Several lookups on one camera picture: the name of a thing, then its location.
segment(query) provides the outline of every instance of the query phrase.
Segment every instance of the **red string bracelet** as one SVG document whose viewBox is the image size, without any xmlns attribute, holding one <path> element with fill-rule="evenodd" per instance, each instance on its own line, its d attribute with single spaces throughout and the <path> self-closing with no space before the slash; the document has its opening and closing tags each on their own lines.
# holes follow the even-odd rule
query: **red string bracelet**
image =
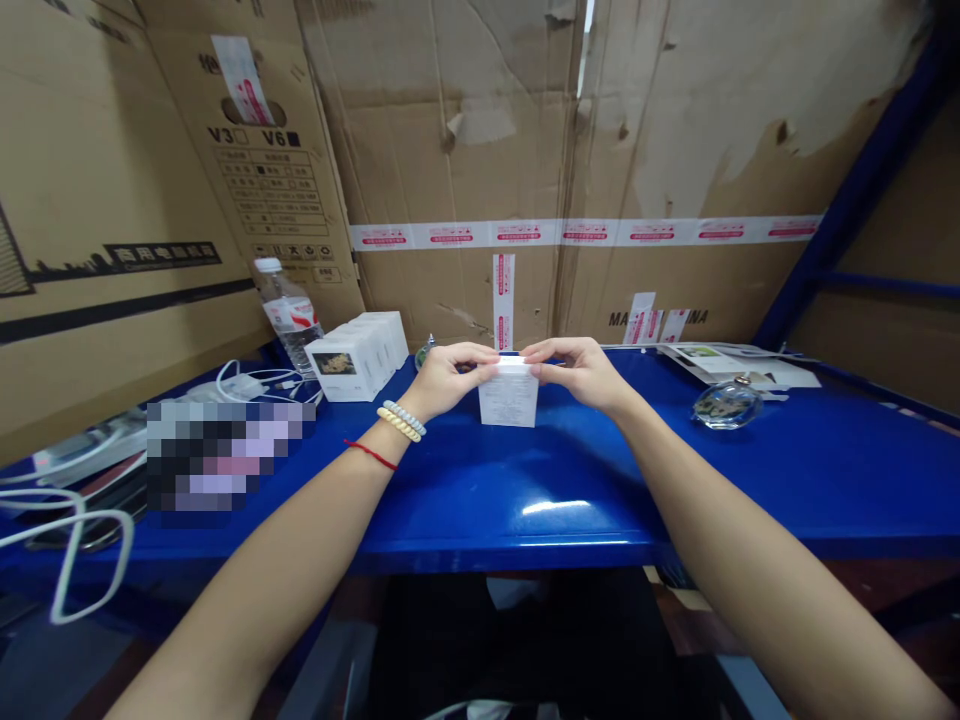
<svg viewBox="0 0 960 720">
<path fill-rule="evenodd" d="M 388 467 L 388 468 L 390 468 L 391 470 L 393 470 L 394 472 L 397 471 L 397 466 L 396 466 L 396 465 L 394 465 L 394 464 L 393 464 L 392 462 L 390 462 L 389 460 L 384 460 L 380 455 L 377 455 L 377 453 L 375 453 L 375 452 L 374 452 L 373 450 L 371 450 L 370 448 L 364 447 L 364 446 L 361 445 L 360 443 L 352 443 L 352 442 L 350 442 L 350 441 L 347 440 L 347 439 L 344 439 L 344 442 L 345 442 L 347 445 L 349 445 L 350 447 L 355 447 L 355 448 L 357 448 L 358 450 L 363 450 L 365 453 L 367 453 L 367 455 L 373 455 L 377 460 L 380 461 L 380 464 L 383 465 L 384 467 Z"/>
</svg>

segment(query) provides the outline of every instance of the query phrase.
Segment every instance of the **white bracelet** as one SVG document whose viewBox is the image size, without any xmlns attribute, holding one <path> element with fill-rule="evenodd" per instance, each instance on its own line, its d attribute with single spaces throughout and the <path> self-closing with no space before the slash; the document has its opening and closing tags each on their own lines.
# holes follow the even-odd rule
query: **white bracelet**
<svg viewBox="0 0 960 720">
<path fill-rule="evenodd" d="M 397 405 L 393 400 L 384 400 L 383 406 L 392 412 L 394 415 L 399 417 L 402 420 L 405 420 L 410 427 L 416 430 L 421 435 L 427 434 L 427 429 L 423 426 L 423 423 L 417 420 L 413 415 L 408 413 L 402 407 Z"/>
</svg>

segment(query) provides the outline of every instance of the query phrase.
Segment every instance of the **fingers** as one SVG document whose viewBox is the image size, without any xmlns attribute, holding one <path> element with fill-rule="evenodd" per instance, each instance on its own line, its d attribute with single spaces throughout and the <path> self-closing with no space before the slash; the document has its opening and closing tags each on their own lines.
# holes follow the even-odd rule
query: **fingers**
<svg viewBox="0 0 960 720">
<path fill-rule="evenodd" d="M 477 364 L 500 362 L 500 353 L 492 347 L 478 343 L 456 343 L 446 348 L 454 363 L 475 362 Z"/>
<path fill-rule="evenodd" d="M 526 358 L 528 364 L 540 363 L 552 357 L 577 357 L 595 344 L 593 338 L 550 338 L 528 345 L 520 351 L 520 355 Z"/>
<path fill-rule="evenodd" d="M 460 376 L 460 381 L 466 386 L 464 392 L 483 385 L 493 378 L 499 369 L 496 365 L 478 365 L 475 369 Z"/>
<path fill-rule="evenodd" d="M 560 365 L 534 365 L 530 368 L 531 374 L 540 379 L 541 383 L 555 383 L 569 388 L 577 376 L 576 370 L 561 367 Z"/>
</svg>

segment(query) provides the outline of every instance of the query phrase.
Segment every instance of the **human arm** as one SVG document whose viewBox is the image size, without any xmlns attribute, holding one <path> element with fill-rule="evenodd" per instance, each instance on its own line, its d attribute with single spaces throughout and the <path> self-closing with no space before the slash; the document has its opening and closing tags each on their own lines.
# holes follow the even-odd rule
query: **human arm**
<svg viewBox="0 0 960 720">
<path fill-rule="evenodd" d="M 398 402 L 427 423 L 492 377 L 498 359 L 473 343 L 436 347 Z M 468 362 L 478 367 L 459 374 L 457 365 Z M 372 405 L 370 414 L 376 418 Z M 383 420 L 358 442 L 394 465 L 410 444 Z M 277 664 L 346 572 L 392 475 L 350 448 L 304 485 L 214 576 L 109 720 L 250 717 Z"/>
<path fill-rule="evenodd" d="M 826 567 L 673 432 L 594 340 L 548 340 L 521 355 L 566 360 L 533 373 L 617 424 L 684 566 L 800 716 L 956 717 Z"/>
</svg>

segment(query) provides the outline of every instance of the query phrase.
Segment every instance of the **water bottle label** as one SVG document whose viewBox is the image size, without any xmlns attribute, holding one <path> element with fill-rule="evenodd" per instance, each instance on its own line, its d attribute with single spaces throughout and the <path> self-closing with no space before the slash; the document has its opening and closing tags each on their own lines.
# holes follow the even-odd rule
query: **water bottle label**
<svg viewBox="0 0 960 720">
<path fill-rule="evenodd" d="M 279 298 L 263 305 L 278 333 L 298 332 L 317 324 L 317 314 L 308 298 Z"/>
</svg>

